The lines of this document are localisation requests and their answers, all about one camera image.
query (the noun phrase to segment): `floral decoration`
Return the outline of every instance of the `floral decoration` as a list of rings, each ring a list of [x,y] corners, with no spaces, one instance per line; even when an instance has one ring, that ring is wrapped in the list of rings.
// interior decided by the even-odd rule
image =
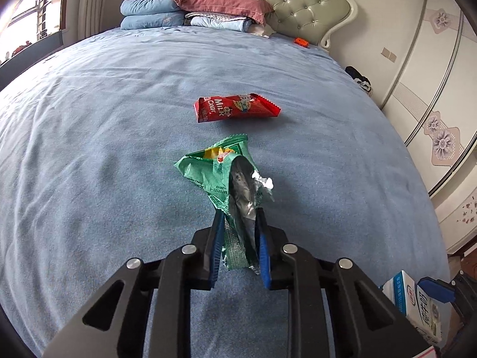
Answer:
[[[440,112],[431,112],[424,123],[424,134],[434,138],[436,132],[442,129]]]
[[[462,205],[462,217],[457,220],[457,222],[475,225],[474,222],[477,221],[477,189],[474,190],[473,194],[471,194]]]
[[[446,12],[439,12],[437,16],[434,18],[434,23],[436,27],[449,27],[450,25],[450,18],[447,16]]]
[[[441,130],[432,141],[433,154],[439,160],[449,159],[456,150],[456,137],[448,129]]]
[[[444,9],[436,11],[429,19],[435,33],[440,34],[442,31],[450,28],[452,24],[452,15],[448,14]]]

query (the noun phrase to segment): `cardboard box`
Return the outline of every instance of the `cardboard box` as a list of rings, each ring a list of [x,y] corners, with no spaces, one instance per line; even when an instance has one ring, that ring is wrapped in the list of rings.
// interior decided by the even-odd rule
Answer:
[[[436,345],[442,340],[439,307],[409,275],[401,271],[384,286],[382,292],[403,313],[424,339]]]
[[[433,347],[430,347],[413,358],[437,358],[436,350]]]

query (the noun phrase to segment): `orange object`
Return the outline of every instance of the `orange object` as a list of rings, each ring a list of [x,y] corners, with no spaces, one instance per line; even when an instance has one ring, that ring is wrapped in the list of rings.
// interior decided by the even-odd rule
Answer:
[[[305,39],[302,39],[302,38],[296,38],[295,43],[302,47],[308,47],[309,45],[309,42],[307,42]]]

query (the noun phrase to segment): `window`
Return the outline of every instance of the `window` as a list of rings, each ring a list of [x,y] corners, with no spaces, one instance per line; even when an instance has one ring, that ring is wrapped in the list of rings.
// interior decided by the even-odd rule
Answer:
[[[0,63],[19,46],[33,44],[60,29],[61,0],[21,0],[8,26],[0,28]]]

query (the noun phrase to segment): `clothes pile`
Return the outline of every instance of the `clothes pile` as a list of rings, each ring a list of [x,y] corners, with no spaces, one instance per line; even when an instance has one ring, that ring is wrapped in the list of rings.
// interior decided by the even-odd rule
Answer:
[[[361,75],[359,71],[353,66],[348,66],[344,70],[349,76],[354,79],[354,81],[359,85],[359,87],[361,87],[366,92],[366,94],[371,97],[371,94],[373,94],[373,88],[371,87],[371,82],[369,82],[369,79]]]
[[[247,16],[219,12],[190,12],[185,15],[185,18],[190,19],[190,25],[192,26],[239,32],[247,32],[253,23],[253,20]]]

